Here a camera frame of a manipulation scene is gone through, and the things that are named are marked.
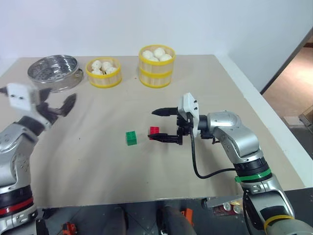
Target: metal rim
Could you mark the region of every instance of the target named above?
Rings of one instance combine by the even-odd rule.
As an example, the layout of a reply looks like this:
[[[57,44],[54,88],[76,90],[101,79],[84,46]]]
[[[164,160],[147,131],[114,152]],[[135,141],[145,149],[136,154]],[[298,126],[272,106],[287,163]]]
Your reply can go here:
[[[35,76],[32,74],[32,70],[34,70],[43,61],[46,61],[46,60],[49,60],[49,59],[52,59],[52,58],[58,58],[58,57],[67,58],[67,59],[70,59],[71,61],[73,61],[74,62],[74,69],[72,71],[70,71],[68,74],[63,75],[60,78],[54,79],[52,81],[49,81],[49,80],[39,80],[39,79],[35,78]],[[32,80],[33,82],[46,84],[46,83],[54,83],[54,82],[62,81],[64,79],[66,79],[67,77],[72,76],[73,74],[75,74],[77,72],[77,70],[78,70],[78,62],[77,62],[77,60],[74,57],[72,57],[70,55],[51,55],[51,56],[47,56],[47,57],[41,58],[40,60],[38,60],[35,63],[33,63],[28,68],[27,75],[28,75],[29,79]]]

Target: yellow steamer basket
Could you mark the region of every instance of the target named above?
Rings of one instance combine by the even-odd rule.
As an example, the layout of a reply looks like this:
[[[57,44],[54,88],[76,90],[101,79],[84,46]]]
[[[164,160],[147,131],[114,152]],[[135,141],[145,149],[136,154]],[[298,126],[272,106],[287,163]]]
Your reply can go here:
[[[142,56],[145,50],[154,51],[158,47],[165,50],[165,53],[172,56],[167,61],[151,61]],[[139,52],[139,79],[141,83],[151,88],[166,87],[172,81],[172,73],[176,55],[175,51],[164,45],[150,45],[142,48]]]
[[[117,68],[117,70],[113,73],[105,74],[105,75],[93,74],[91,73],[92,71],[91,65],[96,60],[101,61],[101,63],[110,62],[111,64],[113,64],[114,67]],[[99,88],[114,87],[122,81],[121,64],[119,63],[117,59],[114,59],[111,57],[99,57],[99,58],[95,58],[89,61],[86,65],[86,73],[88,75],[89,82],[93,86],[99,87]]]

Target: floor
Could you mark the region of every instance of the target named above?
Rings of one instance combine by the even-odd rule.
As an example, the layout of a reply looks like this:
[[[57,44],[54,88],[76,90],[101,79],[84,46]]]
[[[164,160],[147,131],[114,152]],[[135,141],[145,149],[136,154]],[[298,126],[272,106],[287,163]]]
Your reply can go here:
[[[313,226],[313,188],[287,191],[286,194],[297,218]],[[157,209],[164,206],[192,209],[197,235],[248,235],[242,215],[215,216],[211,209],[202,208],[200,199],[59,208],[46,220],[46,224],[50,235],[62,234],[61,224],[68,221],[76,224],[78,235],[102,235],[112,210],[122,207],[129,222],[127,235],[158,235],[155,215]],[[254,228],[252,231],[253,235],[265,234]]]
[[[313,48],[302,48],[263,97],[281,118],[297,117],[312,106]]]
[[[313,134],[298,118],[313,105],[313,48],[302,48],[263,97],[313,159]]]

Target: beige tabletop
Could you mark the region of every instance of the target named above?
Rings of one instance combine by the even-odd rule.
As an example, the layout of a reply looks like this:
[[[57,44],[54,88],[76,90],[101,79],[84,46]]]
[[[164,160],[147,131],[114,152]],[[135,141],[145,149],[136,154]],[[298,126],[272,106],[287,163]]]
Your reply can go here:
[[[76,57],[85,70],[94,57]],[[265,158],[284,190],[304,185],[268,129],[255,114],[237,86],[213,55],[177,56],[172,83],[162,89],[143,86],[136,73],[138,57],[116,57],[123,81],[100,89],[86,76],[75,88],[48,99],[61,106],[66,96],[77,93],[77,103],[44,132],[30,158],[32,190],[41,207],[97,205],[198,198],[240,194],[235,172],[198,179],[191,159],[190,138],[183,145],[160,143],[147,138],[150,126],[176,133],[176,117],[158,117],[151,111],[177,107],[186,92],[199,102],[200,114],[220,110],[236,112],[258,136]],[[19,59],[1,78],[30,83],[28,67],[38,58]],[[0,98],[0,130],[19,119],[6,98]],[[127,146],[125,132],[136,131],[137,145]],[[223,148],[211,140],[196,138],[197,165],[201,174],[232,167]]]

